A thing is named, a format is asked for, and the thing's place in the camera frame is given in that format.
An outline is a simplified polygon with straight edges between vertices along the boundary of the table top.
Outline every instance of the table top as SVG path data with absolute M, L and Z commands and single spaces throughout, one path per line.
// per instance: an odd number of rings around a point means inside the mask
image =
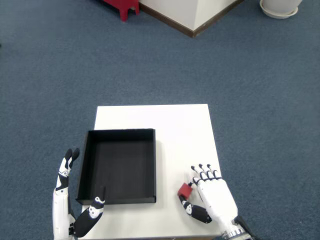
M 155 129 L 156 203 L 105 205 L 99 222 L 83 238 L 129 239 L 218 235 L 215 222 L 188 216 L 177 191 L 194 176 L 191 165 L 220 170 L 207 104 L 98 106 L 95 130 Z M 189 198 L 202 201 L 196 190 Z

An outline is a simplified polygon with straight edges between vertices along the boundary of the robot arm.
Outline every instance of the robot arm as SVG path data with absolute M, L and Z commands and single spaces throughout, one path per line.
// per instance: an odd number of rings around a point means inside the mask
M 74 152 L 69 149 L 62 159 L 56 187 L 52 197 L 52 223 L 54 240 L 74 240 L 74 236 L 83 237 L 101 218 L 104 211 L 105 188 L 102 188 L 99 195 L 93 200 L 90 207 L 75 219 L 71 209 L 68 193 L 69 173 L 73 162 L 79 156 L 79 149 Z
M 242 217 L 238 216 L 238 208 L 235 200 L 222 179 L 219 171 L 211 169 L 210 164 L 204 167 L 191 166 L 197 174 L 188 185 L 184 184 L 178 192 L 179 199 L 185 211 L 191 217 L 210 223 L 217 222 L 220 234 L 224 240 L 259 240 L 254 236 Z M 187 201 L 192 191 L 192 184 L 196 185 L 204 208 L 192 205 Z

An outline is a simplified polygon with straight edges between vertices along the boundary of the stool leg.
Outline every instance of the stool leg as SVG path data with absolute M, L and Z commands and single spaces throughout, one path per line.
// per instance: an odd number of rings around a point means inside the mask
M 135 14 L 138 15 L 139 14 L 139 1 L 138 0 L 135 1 L 134 8 L 135 8 Z
M 128 19 L 128 9 L 120 9 L 120 18 L 123 22 L 127 21 Z

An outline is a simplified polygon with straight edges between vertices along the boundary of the pot base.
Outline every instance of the pot base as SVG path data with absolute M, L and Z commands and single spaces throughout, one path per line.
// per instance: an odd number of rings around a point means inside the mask
M 295 15 L 298 12 L 298 7 L 296 7 L 296 9 L 289 13 L 289 14 L 281 14 L 281 13 L 276 13 L 273 11 L 269 11 L 267 9 L 264 8 L 264 0 L 260 0 L 260 7 L 262 9 L 262 11 L 264 12 L 265 15 L 274 18 L 274 19 L 287 19 L 293 15 Z

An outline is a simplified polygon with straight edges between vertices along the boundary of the white flower pot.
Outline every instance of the white flower pot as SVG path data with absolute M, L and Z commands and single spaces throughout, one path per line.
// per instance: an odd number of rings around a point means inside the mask
M 286 19 L 298 12 L 302 0 L 261 0 L 260 6 L 272 18 Z

